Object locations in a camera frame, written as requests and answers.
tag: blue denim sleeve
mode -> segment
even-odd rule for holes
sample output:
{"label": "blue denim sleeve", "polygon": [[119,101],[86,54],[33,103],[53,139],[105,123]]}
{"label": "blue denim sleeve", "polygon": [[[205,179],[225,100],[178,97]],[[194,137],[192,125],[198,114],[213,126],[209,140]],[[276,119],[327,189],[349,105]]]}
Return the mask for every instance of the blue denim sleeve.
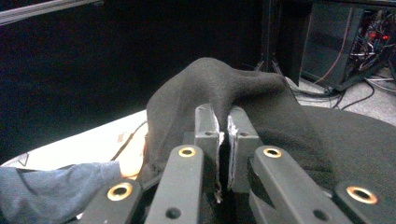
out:
{"label": "blue denim sleeve", "polygon": [[117,161],[31,173],[1,167],[0,208],[11,223],[66,222],[83,212],[99,188],[117,178]]}

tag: gray floor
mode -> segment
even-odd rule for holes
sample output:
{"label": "gray floor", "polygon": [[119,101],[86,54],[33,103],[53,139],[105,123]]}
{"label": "gray floor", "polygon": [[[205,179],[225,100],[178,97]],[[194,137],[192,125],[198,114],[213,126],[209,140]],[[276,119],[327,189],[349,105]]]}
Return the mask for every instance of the gray floor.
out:
{"label": "gray floor", "polygon": [[[389,70],[384,70],[381,74],[386,75],[388,72]],[[324,91],[323,88],[321,88],[320,86],[304,79],[300,80],[299,89],[314,92]],[[356,84],[347,89],[344,99],[340,104],[340,107],[355,102],[365,96],[368,96],[371,92],[371,88],[365,82]],[[312,105],[321,107],[333,107],[337,101],[336,99],[334,99],[331,101],[322,100],[322,102],[311,102],[317,100],[301,96],[298,96],[297,99],[299,100],[299,103],[301,105]],[[375,94],[371,98],[346,108],[346,111],[366,115],[375,119],[381,119],[387,123],[396,126],[396,92],[385,91],[375,86]]]}

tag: metal bracket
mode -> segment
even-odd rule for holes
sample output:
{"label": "metal bracket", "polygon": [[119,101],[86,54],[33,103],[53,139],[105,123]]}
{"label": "metal bracket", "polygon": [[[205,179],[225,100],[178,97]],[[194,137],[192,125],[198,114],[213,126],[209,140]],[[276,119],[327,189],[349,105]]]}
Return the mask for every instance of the metal bracket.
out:
{"label": "metal bracket", "polygon": [[253,191],[249,193],[248,203],[258,224],[288,223],[275,208],[257,197]]}
{"label": "metal bracket", "polygon": [[142,192],[139,182],[131,179],[105,185],[91,200],[79,224],[130,223]]}
{"label": "metal bracket", "polygon": [[285,150],[257,148],[252,168],[285,223],[351,223]]}
{"label": "metal bracket", "polygon": [[234,106],[228,116],[228,134],[231,145],[228,189],[249,193],[248,158],[252,157],[262,140],[241,107]]}
{"label": "metal bracket", "polygon": [[194,144],[205,153],[203,186],[204,192],[215,192],[219,185],[219,145],[221,143],[219,124],[211,104],[200,105],[195,109]]}
{"label": "metal bracket", "polygon": [[198,223],[204,152],[197,146],[172,150],[145,223]]}

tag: dark background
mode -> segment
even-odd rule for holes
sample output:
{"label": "dark background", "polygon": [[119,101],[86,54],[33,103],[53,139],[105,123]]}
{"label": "dark background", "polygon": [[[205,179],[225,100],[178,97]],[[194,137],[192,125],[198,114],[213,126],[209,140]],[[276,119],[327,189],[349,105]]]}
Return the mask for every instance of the dark background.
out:
{"label": "dark background", "polygon": [[251,70],[261,16],[257,0],[106,1],[0,26],[0,162],[144,109],[201,57]]}

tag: black cloth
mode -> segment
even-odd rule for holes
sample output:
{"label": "black cloth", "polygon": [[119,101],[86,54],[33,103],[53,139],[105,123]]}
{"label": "black cloth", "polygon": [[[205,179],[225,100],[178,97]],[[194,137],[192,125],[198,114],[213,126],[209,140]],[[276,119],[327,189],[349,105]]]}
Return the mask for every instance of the black cloth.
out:
{"label": "black cloth", "polygon": [[183,144],[183,134],[194,131],[195,108],[206,103],[212,104],[225,133],[231,107],[244,108],[263,143],[286,149],[322,187],[358,181],[395,204],[394,126],[345,111],[301,106],[282,76],[240,71],[210,58],[192,63],[148,102],[141,181],[163,171],[170,151]]}

